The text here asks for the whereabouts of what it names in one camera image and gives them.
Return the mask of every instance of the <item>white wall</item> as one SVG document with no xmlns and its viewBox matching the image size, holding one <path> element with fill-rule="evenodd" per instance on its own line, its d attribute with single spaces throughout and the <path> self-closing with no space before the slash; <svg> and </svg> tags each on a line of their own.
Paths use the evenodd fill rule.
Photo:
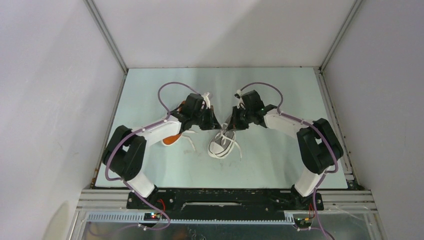
<svg viewBox="0 0 424 240">
<path fill-rule="evenodd" d="M 0 239 L 62 239 L 123 73 L 82 0 L 0 10 Z"/>
<path fill-rule="evenodd" d="M 423 239 L 424 1 L 368 0 L 325 71 L 388 238 Z"/>
<path fill-rule="evenodd" d="M 318 66 L 354 0 L 96 0 L 129 68 Z"/>
</svg>

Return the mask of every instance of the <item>white shoe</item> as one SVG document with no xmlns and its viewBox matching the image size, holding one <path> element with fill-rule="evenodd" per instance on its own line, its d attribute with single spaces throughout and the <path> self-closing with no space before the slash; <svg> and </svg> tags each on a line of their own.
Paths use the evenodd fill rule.
<svg viewBox="0 0 424 240">
<path fill-rule="evenodd" d="M 240 152 L 240 159 L 242 158 L 242 149 L 236 142 L 236 131 L 227 130 L 228 123 L 222 124 L 222 129 L 210 140 L 207 148 L 207 153 L 212 158 L 224 159 L 234 148 L 234 145 Z"/>
</svg>

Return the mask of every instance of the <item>red wire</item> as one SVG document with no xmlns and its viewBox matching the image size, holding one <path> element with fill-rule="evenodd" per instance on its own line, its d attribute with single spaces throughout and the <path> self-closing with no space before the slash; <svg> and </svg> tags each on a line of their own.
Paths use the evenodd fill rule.
<svg viewBox="0 0 424 240">
<path fill-rule="evenodd" d="M 159 203 L 162 203 L 163 209 L 162 211 L 165 211 L 167 208 L 165 207 L 165 203 L 162 199 L 157 200 Z"/>
<path fill-rule="evenodd" d="M 314 210 L 314 207 L 312 206 L 312 203 L 311 203 L 311 204 L 309 204 L 309 208 L 310 208 L 311 210 Z M 313 217 L 312 217 L 311 219 L 313 219 L 313 218 L 315 218 L 315 210 L 313 211 Z"/>
</svg>

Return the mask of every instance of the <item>shoe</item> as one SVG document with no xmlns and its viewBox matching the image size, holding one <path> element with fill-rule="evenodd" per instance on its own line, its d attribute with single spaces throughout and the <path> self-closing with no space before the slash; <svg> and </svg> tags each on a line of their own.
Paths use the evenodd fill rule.
<svg viewBox="0 0 424 240">
<path fill-rule="evenodd" d="M 196 134 L 197 132 L 193 131 L 193 130 L 186 130 L 183 133 L 174 135 L 174 136 L 169 136 L 165 139 L 162 139 L 162 144 L 166 147 L 173 145 L 174 143 L 176 143 L 179 139 L 183 138 L 183 139 L 187 139 L 190 144 L 191 147 L 194 149 L 194 151 L 196 151 L 195 145 L 192 141 L 192 139 L 189 136 L 185 136 L 183 134 Z"/>
<path fill-rule="evenodd" d="M 222 124 L 222 129 L 210 140 L 207 153 L 212 158 L 224 159 L 236 146 L 240 152 L 240 159 L 242 159 L 242 149 L 236 142 L 236 131 L 227 130 L 227 127 L 228 123 Z"/>
</svg>

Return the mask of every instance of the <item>white shoelace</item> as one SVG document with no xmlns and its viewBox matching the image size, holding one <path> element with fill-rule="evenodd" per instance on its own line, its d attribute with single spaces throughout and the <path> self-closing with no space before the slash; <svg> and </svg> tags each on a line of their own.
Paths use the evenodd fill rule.
<svg viewBox="0 0 424 240">
<path fill-rule="evenodd" d="M 227 137 L 227 136 L 224 135 L 224 131 L 225 131 L 224 129 L 227 126 L 228 126 L 227 123 L 223 123 L 221 125 L 221 130 L 219 130 L 219 132 L 215 135 L 215 137 L 212 139 L 212 141 L 209 143 L 209 145 L 211 145 L 211 143 L 213 142 L 213 140 L 216 139 L 217 137 L 222 137 L 223 138 L 223 142 L 221 143 L 222 145 L 224 145 L 226 143 L 226 141 L 228 140 L 228 141 L 230 141 L 231 143 L 233 143 L 238 148 L 238 152 L 240 153 L 240 161 L 241 161 L 242 160 L 242 157 L 243 157 L 242 148 L 236 142 L 235 137 L 234 137 L 234 140 L 233 140 L 233 139 L 231 139 L 231 138 L 229 138 L 229 137 Z M 214 152 L 211 152 L 211 151 L 209 151 L 209 154 L 212 155 L 214 158 L 217 158 L 217 159 L 224 159 L 224 158 L 227 157 L 227 156 L 218 156 Z"/>
<path fill-rule="evenodd" d="M 189 136 L 184 136 L 183 134 L 197 134 L 197 132 L 195 132 L 193 130 L 185 130 L 184 132 L 182 132 L 181 137 L 180 137 L 180 138 L 187 139 L 190 142 L 191 147 L 193 147 L 194 151 L 197 152 L 196 148 L 195 148 L 195 144 L 193 143 L 192 139 Z"/>
</svg>

